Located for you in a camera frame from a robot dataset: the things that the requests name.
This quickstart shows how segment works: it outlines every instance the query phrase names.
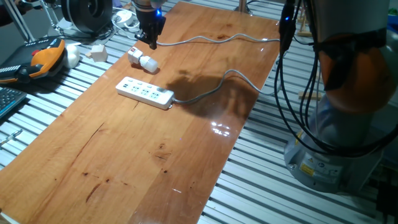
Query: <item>label sticker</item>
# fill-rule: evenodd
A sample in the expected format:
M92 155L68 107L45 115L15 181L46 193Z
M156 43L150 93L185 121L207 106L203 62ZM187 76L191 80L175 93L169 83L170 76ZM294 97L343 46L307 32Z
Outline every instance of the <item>label sticker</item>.
M299 139L301 139L301 135L303 134L303 131L301 130L299 133L297 133L297 137L299 138ZM299 140L297 140L296 139L296 142L295 142L295 145L298 145L299 144Z
M343 166L329 164L311 156L308 153L305 153L300 165L300 170L305 174L308 174L319 181L331 184L334 184L338 180L342 168Z
M310 175L311 177L313 176L313 172L315 171L311 167L305 165L305 163L301 163L300 170L303 171L304 173Z

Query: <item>white cord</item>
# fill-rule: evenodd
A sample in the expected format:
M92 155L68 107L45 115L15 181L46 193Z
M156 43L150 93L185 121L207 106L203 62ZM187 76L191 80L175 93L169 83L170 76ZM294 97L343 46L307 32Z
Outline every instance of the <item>white cord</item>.
M222 44L222 43L228 42L228 41L232 40L233 38L235 38L237 36L240 36L240 35L243 36L243 37L246 37L248 39L254 40L256 42L260 42L260 43L266 43L266 42L272 42L272 41L280 41L279 39L267 39L267 38L263 38L263 39L259 40L259 39L255 39L255 38L253 38L253 37L251 37L249 35L246 35L246 34L235 34L235 35L233 35L232 37L230 37L228 39L220 40L220 41L212 40L212 39L209 39L209 38L204 37L204 36L197 36L197 37L191 38L189 40L184 40L184 41L177 42L177 43L164 44L164 43L157 42L157 44L159 44L160 46L174 46L174 45L178 45L178 44L185 44L185 43L188 43L189 41L193 41L193 40L198 39L198 38L202 38L202 39L208 40L208 41L216 43L216 44Z
M125 28L134 29L134 28L137 28L137 26L139 25L139 22L137 22L136 25L134 25L132 27L128 26L126 23L124 23L123 25L125 26Z
M132 11L130 11L130 10L128 10L128 9L122 9L122 8L118 8L118 7L113 7L113 9L115 9L115 10L120 10L120 11L131 12L131 14L133 14L135 17L137 17L137 14L136 14L135 12L132 12ZM121 31L126 35L126 37L127 37L128 39L137 40L135 37L130 37L129 34L128 34L124 29L122 29L122 27L119 27L119 26L115 23L115 21L113 20L113 17L112 17L111 20L112 20L112 24L113 24L114 26L116 26L116 28L118 28L119 30L121 30ZM133 27L129 27L126 23L124 23L123 25L124 25L126 28L128 28L128 29L133 29L133 28L136 28L136 27L139 25L139 22L137 22L137 24L134 25Z
M183 100L174 99L174 102L179 103L179 104L194 103L194 102L196 102L196 101L202 99L202 98L205 97L205 96L208 96L208 95L210 95L210 94L212 94L212 93L215 93L217 90L219 90L219 89L221 88L221 86L222 86L222 84L223 84L223 82L224 82L225 76L227 76L227 74L228 74L229 72L236 72L236 73L238 73L239 75L241 75L241 76L245 79L245 81L246 81L251 87L253 87L257 92L259 92L260 94L263 94L263 95L266 95L266 96L274 96L274 92L272 92L272 93L263 93L263 92L262 92L260 89L258 89L252 82L250 82L250 80L249 80L245 75L243 75L240 71L235 70L235 69L229 69L228 71L226 71L226 72L224 73L224 75L223 75L223 77L222 77L222 79L221 79L221 81L220 81L220 84L218 84L218 86L217 86L214 90L211 90L211 91L208 91L207 93L201 94L201 95L199 95L199 96L197 96L197 97L195 97L195 98L192 98L191 100L185 100L185 101L183 101Z
M112 17L111 20L112 20L112 24L113 24L116 28L118 28L119 30L121 30L121 31L126 35L126 37L127 37L128 39L137 40L137 39L134 38L134 37L130 37L129 34L128 34L124 29L122 29L121 27L119 27L119 26L115 23L115 21L113 20L113 17Z

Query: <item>wood grain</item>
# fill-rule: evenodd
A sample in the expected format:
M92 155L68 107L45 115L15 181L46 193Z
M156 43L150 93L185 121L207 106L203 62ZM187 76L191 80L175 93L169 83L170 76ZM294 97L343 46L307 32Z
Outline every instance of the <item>wood grain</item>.
M236 33L278 38L276 21L178 3L160 42ZM237 69L259 88L279 43L203 40L152 51L153 75L121 57L12 163L0 171L0 208L20 223L196 223L257 98L230 75L221 90L163 111L116 93L126 76L186 100Z

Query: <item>keyboard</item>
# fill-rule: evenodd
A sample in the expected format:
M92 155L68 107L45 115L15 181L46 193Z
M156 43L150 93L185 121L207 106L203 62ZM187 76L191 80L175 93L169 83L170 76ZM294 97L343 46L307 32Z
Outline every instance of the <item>keyboard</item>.
M22 91L0 87L0 118L10 112L25 97L26 93Z

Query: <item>power strip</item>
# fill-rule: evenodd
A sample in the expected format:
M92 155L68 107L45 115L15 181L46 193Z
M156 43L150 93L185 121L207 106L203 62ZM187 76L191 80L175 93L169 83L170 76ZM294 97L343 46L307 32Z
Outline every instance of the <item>power strip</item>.
M124 77L116 86L122 96L167 110L173 103L174 92L131 77Z

